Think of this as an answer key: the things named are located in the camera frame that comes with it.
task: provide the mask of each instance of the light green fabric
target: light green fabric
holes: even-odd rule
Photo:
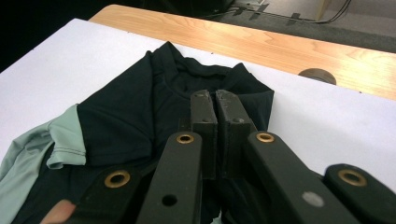
[[[10,223],[18,214],[52,144],[54,150],[47,161],[50,169],[60,169],[64,164],[85,164],[85,147],[76,105],[12,142],[0,166],[0,223]]]

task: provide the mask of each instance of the cable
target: cable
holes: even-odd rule
[[[327,21],[309,21],[309,20],[305,20],[305,19],[294,19],[294,18],[290,18],[290,17],[287,17],[287,16],[281,16],[281,15],[271,14],[271,13],[267,13],[267,12],[255,11],[255,10],[248,9],[248,8],[245,8],[242,11],[243,12],[253,12],[253,13],[264,14],[264,15],[267,15],[267,16],[283,18],[283,19],[290,20],[290,21],[303,21],[303,22],[308,22],[308,23],[327,24],[327,23],[331,23],[331,22],[334,22],[334,21],[338,20],[347,11],[347,9],[349,8],[349,5],[350,5],[351,2],[352,2],[352,0],[346,0],[345,3],[343,4],[343,6],[341,7],[341,9],[338,10],[338,12],[331,19],[329,19]],[[207,15],[207,16],[202,16],[202,17],[198,17],[198,18],[204,19],[204,18],[209,18],[209,17],[222,16],[222,15],[225,15],[225,14],[233,13],[235,11],[237,11],[237,10],[230,10],[230,11],[227,11],[227,12],[218,13],[218,14],[212,14],[212,15]]]

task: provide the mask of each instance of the hole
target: hole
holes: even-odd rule
[[[233,119],[233,122],[243,123],[243,122],[245,122],[245,120],[244,119]]]
[[[361,181],[361,179],[358,176],[353,174],[345,174],[344,177],[350,181],[355,181],[355,182]]]
[[[299,76],[308,77],[317,81],[337,85],[335,77],[326,70],[320,68],[308,68],[302,71]]]
[[[177,137],[177,141],[180,144],[188,144],[194,141],[194,137],[189,134],[182,134]]]
[[[312,191],[304,192],[302,195],[304,201],[311,204],[314,207],[323,207],[324,201],[322,197]]]
[[[271,143],[274,142],[275,138],[269,133],[258,133],[256,138],[264,143]]]
[[[124,175],[114,175],[113,177],[111,177],[110,182],[113,184],[117,184],[122,182],[122,180],[124,180],[125,176]]]
[[[364,187],[367,185],[366,178],[354,170],[341,170],[338,172],[338,176],[344,180],[344,182],[356,187]]]
[[[126,185],[131,180],[131,176],[124,170],[111,173],[105,179],[105,186],[110,189],[117,189]]]
[[[173,194],[168,194],[163,196],[163,205],[165,206],[173,206],[177,203],[177,197]]]

